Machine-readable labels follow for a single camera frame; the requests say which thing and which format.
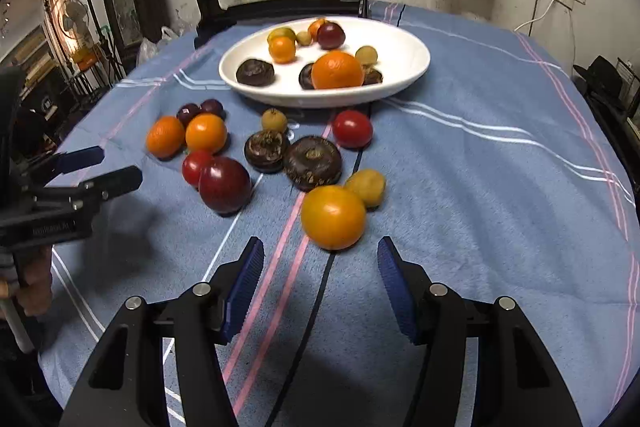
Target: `orange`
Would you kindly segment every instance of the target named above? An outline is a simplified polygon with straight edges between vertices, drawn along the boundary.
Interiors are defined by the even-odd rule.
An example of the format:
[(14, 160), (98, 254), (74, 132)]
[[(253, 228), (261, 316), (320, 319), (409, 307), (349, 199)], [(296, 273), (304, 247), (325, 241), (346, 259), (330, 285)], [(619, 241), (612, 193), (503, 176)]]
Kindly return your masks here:
[(302, 201), (300, 219), (306, 235), (325, 250), (343, 250), (364, 233), (367, 213), (356, 194), (339, 187), (316, 187)]
[(296, 42), (288, 37), (276, 37), (269, 42), (269, 54), (276, 64), (287, 64), (296, 57)]
[(184, 143), (184, 127), (174, 116), (163, 116), (146, 134), (146, 149), (156, 158), (170, 158)]
[(311, 33), (311, 38), (313, 40), (315, 41), (318, 40), (318, 28), (322, 26), (325, 22), (326, 22), (326, 19), (316, 19), (309, 25), (309, 28), (306, 31)]
[(311, 82), (316, 89), (358, 87), (364, 82), (364, 70), (356, 57), (334, 50), (313, 64)]
[(225, 123), (215, 114), (199, 114), (187, 126), (186, 138), (191, 152), (207, 151), (215, 154), (225, 146)]

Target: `silver bolt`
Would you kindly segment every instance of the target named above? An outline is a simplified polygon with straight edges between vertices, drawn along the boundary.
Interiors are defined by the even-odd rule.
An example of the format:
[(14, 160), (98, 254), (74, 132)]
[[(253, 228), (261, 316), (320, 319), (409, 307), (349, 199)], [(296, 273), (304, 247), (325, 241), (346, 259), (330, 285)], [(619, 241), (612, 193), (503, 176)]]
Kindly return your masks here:
[(436, 282), (435, 284), (429, 286), (429, 291), (431, 292), (431, 295), (435, 295), (436, 297), (444, 297), (449, 290), (444, 284)]
[(513, 310), (516, 307), (516, 301), (511, 297), (500, 297), (498, 299), (498, 304), (500, 308), (507, 311)]
[(211, 286), (206, 282), (199, 282), (193, 287), (193, 293), (198, 297), (202, 297), (211, 291)]
[(142, 305), (142, 299), (138, 296), (129, 297), (127, 301), (124, 303), (124, 305), (127, 307), (128, 310), (135, 310), (140, 308), (140, 306)]

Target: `white plate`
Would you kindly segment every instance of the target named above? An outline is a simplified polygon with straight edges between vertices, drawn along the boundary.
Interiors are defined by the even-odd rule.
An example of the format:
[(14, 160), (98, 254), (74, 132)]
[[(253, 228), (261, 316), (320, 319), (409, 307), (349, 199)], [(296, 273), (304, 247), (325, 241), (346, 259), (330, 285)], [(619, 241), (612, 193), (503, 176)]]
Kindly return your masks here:
[(220, 76), (232, 89), (259, 102), (284, 107), (343, 107), (371, 102), (391, 96), (410, 86), (429, 67), (431, 54), (424, 43), (400, 28), (370, 19), (329, 17), (346, 35), (342, 51), (355, 54), (361, 46), (373, 46), (378, 51), (375, 68), (382, 73), (381, 84), (342, 89), (304, 90), (298, 83), (300, 70), (326, 53), (314, 42), (299, 46), (296, 60), (290, 64), (273, 64), (276, 79), (265, 87), (246, 86), (236, 81), (238, 66), (248, 58), (273, 63), (269, 55), (267, 35), (275, 28), (288, 26), (296, 33), (306, 30), (315, 19), (300, 19), (271, 26), (237, 42), (220, 60)]

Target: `curtain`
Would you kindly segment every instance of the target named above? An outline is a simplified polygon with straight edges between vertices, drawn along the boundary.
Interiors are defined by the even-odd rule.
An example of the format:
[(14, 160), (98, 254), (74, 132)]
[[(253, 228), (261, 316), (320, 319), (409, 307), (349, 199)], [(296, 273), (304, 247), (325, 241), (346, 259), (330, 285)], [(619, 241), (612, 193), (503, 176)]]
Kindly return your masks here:
[(60, 27), (60, 19), (64, 10), (65, 2), (67, 0), (47, 0), (51, 10), (51, 18), (45, 12), (44, 15), (44, 28), (49, 35), (49, 41), (51, 42), (56, 57), (60, 64), (67, 62), (67, 57), (76, 51), (78, 43), (65, 35)]

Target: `table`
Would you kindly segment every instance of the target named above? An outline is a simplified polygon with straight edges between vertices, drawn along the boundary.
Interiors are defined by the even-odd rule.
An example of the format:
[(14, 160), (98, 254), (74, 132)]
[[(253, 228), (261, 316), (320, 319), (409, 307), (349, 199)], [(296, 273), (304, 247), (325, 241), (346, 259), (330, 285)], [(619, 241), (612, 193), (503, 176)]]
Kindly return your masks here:
[[(640, 365), (640, 228), (625, 171), (584, 100), (524, 36), (401, 4), (370, 8), (421, 38), (432, 61), (412, 87), (371, 107), (374, 140), (360, 168), (386, 174), (388, 192), (345, 253), (328, 255), (308, 242), (298, 219), (302, 195), (284, 175), (249, 168), (252, 201), (223, 218), (184, 183), (180, 158), (161, 162), (144, 150), (146, 131), (161, 115), (215, 97), (228, 113), (226, 155), (246, 164), (242, 146), (265, 107), (231, 92), (218, 63), (233, 43), (271, 23), (233, 26), (196, 52), (192, 34), (171, 42), (70, 134), (62, 150), (100, 144), (106, 158), (57, 183), (129, 164), (142, 169), (144, 182), (102, 210), (90, 240), (55, 248), (54, 305), (45, 318), (50, 347), (41, 361), (60, 402), (127, 297), (178, 296), (257, 235), (266, 262), (252, 318), (218, 350), (240, 425), (402, 425), (422, 349), (399, 332), (378, 273), (376, 244), (390, 235), (406, 261), (465, 298), (513, 296), (584, 425), (607, 415)], [(327, 111), (287, 116), (293, 138), (330, 132)], [(342, 157), (345, 179), (356, 153)], [(167, 405), (179, 426), (168, 341), (165, 348)], [(292, 367), (296, 353), (302, 356)], [(469, 342), (462, 423), (473, 403), (474, 357)], [(287, 375), (292, 385), (274, 410)]]

